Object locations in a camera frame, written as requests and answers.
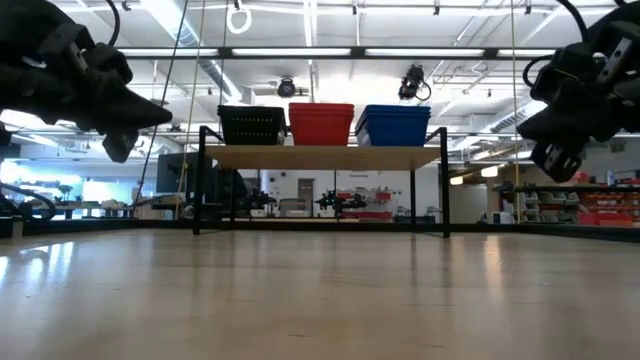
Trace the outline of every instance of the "ceiling beam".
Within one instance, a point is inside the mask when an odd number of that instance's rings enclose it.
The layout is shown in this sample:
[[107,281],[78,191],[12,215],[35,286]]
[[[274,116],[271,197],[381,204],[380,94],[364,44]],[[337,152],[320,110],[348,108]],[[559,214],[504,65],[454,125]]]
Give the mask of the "ceiling beam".
[[[119,47],[131,60],[195,60],[198,48],[182,47]],[[533,60],[540,55],[553,54],[555,48],[518,47],[516,61]],[[489,60],[511,61],[512,49],[505,47],[392,47],[392,46],[276,46],[276,47],[209,47],[200,48],[200,60]]]

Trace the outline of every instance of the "black robotic arm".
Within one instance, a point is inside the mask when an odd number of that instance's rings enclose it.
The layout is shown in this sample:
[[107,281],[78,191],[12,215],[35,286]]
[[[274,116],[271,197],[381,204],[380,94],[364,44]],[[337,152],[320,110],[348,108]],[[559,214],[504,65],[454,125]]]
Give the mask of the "black robotic arm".
[[124,54],[96,44],[48,1],[0,0],[0,49],[0,111],[95,129],[113,161],[127,160],[138,130],[171,121],[169,111],[127,89],[133,73]]
[[[537,142],[531,159],[556,182],[579,169],[591,138],[602,142],[621,129],[640,130],[640,2],[619,5],[581,31],[582,42],[532,61],[550,60],[531,88],[531,97],[548,106],[517,130]],[[584,24],[579,14],[576,20]],[[523,74],[527,83],[530,68]]]

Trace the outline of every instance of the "security camera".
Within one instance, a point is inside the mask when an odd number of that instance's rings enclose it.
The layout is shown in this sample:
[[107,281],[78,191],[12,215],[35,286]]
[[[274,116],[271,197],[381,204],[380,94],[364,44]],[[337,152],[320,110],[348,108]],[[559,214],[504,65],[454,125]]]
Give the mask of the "security camera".
[[[426,88],[429,95],[425,98],[418,96],[418,93]],[[431,87],[424,81],[424,70],[422,65],[411,65],[405,77],[402,78],[400,90],[398,90],[400,100],[411,100],[416,98],[420,101],[427,101],[431,97]]]
[[292,78],[282,78],[278,85],[278,96],[281,98],[292,98],[296,94],[296,86]]

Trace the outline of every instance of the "wooden tabletop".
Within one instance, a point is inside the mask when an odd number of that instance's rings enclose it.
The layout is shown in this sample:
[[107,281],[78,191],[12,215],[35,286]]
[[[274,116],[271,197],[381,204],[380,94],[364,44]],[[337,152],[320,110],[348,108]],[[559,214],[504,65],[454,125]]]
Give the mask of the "wooden tabletop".
[[208,146],[206,154],[229,169],[419,169],[440,157],[438,147]]

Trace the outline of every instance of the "shelf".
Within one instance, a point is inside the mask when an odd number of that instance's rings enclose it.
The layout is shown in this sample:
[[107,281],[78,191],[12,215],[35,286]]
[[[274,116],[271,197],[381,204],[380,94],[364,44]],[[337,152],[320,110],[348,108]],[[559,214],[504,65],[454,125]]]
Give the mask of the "shelf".
[[229,169],[408,171],[440,157],[439,147],[208,146]]
[[640,186],[527,186],[517,187],[511,190],[499,190],[501,192],[584,192],[584,193],[640,193]]

